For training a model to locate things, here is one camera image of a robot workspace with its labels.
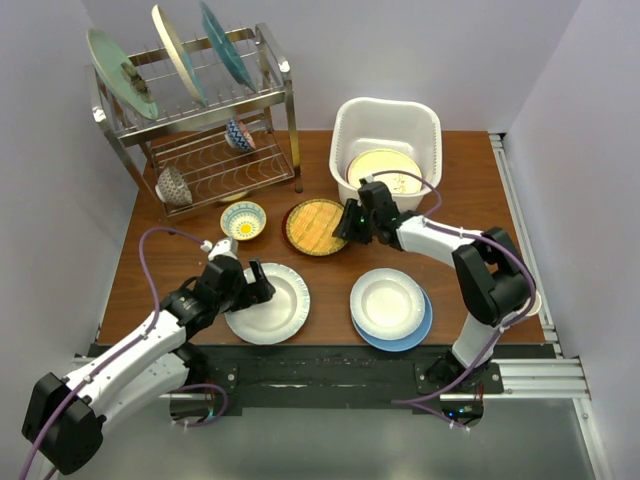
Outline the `woven bamboo tray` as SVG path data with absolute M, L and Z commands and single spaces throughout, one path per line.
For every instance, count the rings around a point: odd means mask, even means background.
M 306 200 L 293 207 L 287 233 L 293 247 L 303 254 L 321 257 L 342 250 L 347 242 L 332 236 L 344 207 L 328 199 Z

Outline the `green cream leaf plate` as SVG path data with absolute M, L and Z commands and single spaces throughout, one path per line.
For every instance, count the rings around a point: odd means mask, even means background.
M 422 176 L 420 168 L 409 156 L 392 149 L 373 149 L 354 158 L 350 170 L 350 185 L 359 187 L 360 178 L 374 175 L 374 179 L 385 183 L 393 194 L 419 192 L 422 183 L 412 176 L 407 176 L 406 172 L 417 177 Z

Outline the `pink bear plate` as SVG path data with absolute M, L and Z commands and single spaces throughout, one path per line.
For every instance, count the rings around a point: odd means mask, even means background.
M 352 163 L 353 163 L 353 158 L 349 161 L 349 163 L 346 165 L 345 167 L 345 181 L 347 182 L 347 184 L 351 184 L 351 180 L 350 180 L 350 170 L 352 167 Z

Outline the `red-brown fluted plate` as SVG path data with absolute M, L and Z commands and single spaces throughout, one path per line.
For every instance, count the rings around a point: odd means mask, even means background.
M 292 207 L 291 209 L 289 209 L 289 210 L 288 210 L 288 211 L 283 215 L 283 218 L 282 218 L 282 221 L 281 221 L 281 233 L 282 233 L 282 238 L 283 238 L 283 240 L 284 240 L 285 244 L 286 244 L 290 249 L 294 249 L 294 247 L 293 247 L 293 244 L 291 243 L 291 241 L 290 241 L 290 239 L 289 239 L 289 236 L 288 236 L 288 233 L 287 233 L 287 223 L 288 223 L 288 219 L 289 219 L 289 216 L 290 216 L 290 214 L 291 214 L 292 210 L 293 210 L 293 207 Z

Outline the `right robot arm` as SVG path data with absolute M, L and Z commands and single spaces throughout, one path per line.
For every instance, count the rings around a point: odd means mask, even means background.
M 398 405 L 425 402 L 451 390 L 469 392 L 480 382 L 480 369 L 502 334 L 540 307 L 533 275 L 506 230 L 454 228 L 426 213 L 402 212 L 381 181 L 361 182 L 357 197 L 346 201 L 333 236 L 360 244 L 376 239 L 455 270 L 467 317 L 454 344 L 433 365 L 444 385 L 422 397 L 398 400 Z

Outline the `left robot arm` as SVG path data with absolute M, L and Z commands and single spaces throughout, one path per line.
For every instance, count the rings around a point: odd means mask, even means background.
M 220 313 L 264 304 L 275 294 L 259 260 L 241 263 L 217 255 L 202 274 L 156 300 L 150 316 L 127 337 L 83 367 L 34 385 L 22 426 L 32 447 L 19 474 L 26 478 L 36 454 L 69 475 L 98 451 L 109 426 L 154 397 L 172 390 L 196 392 L 207 380 L 190 339 Z

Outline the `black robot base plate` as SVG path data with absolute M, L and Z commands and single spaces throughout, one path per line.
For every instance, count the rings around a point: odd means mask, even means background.
M 371 346 L 187 344 L 149 366 L 118 393 L 116 407 L 138 409 L 183 386 L 202 395 L 220 387 L 214 406 L 230 415 L 246 408 L 392 409 L 427 399 L 460 373 L 443 347 L 393 353 Z

